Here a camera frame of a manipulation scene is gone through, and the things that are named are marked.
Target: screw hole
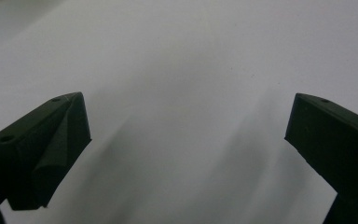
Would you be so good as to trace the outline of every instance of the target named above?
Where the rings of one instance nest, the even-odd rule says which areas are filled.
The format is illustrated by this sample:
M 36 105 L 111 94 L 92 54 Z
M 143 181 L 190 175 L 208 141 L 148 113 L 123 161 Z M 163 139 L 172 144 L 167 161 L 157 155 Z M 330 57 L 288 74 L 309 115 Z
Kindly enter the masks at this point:
M 0 140 L 1 140 L 2 143 L 6 143 L 6 142 L 11 141 L 13 138 L 14 138 L 13 135 L 8 135 L 8 136 L 1 137 Z

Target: black plastic part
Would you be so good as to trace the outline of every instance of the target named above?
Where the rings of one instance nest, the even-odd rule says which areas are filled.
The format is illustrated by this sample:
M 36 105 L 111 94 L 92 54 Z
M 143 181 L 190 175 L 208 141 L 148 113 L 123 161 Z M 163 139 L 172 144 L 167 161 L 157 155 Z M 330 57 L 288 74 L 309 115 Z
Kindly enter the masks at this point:
M 0 178 L 13 210 L 47 206 L 90 142 L 81 92 L 51 99 L 0 132 Z
M 358 223 L 358 115 L 298 93 L 285 139 L 338 193 L 324 223 Z

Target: white surface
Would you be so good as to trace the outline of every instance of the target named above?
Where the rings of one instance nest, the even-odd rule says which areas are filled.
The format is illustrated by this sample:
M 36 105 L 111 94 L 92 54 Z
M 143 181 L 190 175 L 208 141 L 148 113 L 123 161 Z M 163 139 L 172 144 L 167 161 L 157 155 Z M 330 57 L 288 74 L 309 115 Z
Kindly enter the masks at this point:
M 93 141 L 15 223 L 322 223 L 296 92 L 358 113 L 358 1 L 0 1 L 0 130 L 83 91 Z

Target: white background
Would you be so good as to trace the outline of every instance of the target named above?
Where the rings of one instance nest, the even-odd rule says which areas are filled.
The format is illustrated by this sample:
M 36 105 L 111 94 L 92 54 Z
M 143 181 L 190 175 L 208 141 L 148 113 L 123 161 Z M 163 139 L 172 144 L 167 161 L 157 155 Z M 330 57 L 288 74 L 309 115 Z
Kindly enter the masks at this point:
M 322 223 L 296 92 L 358 113 L 358 1 L 0 0 L 0 130 L 82 91 L 93 141 L 15 223 Z

